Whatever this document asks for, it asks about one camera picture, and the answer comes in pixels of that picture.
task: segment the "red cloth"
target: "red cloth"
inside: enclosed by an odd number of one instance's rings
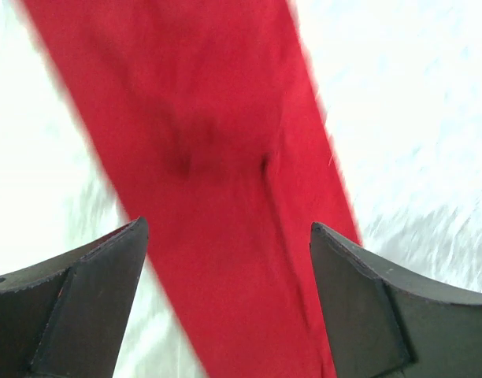
[[[358,237],[287,3],[24,3],[209,376],[334,377],[310,226]]]

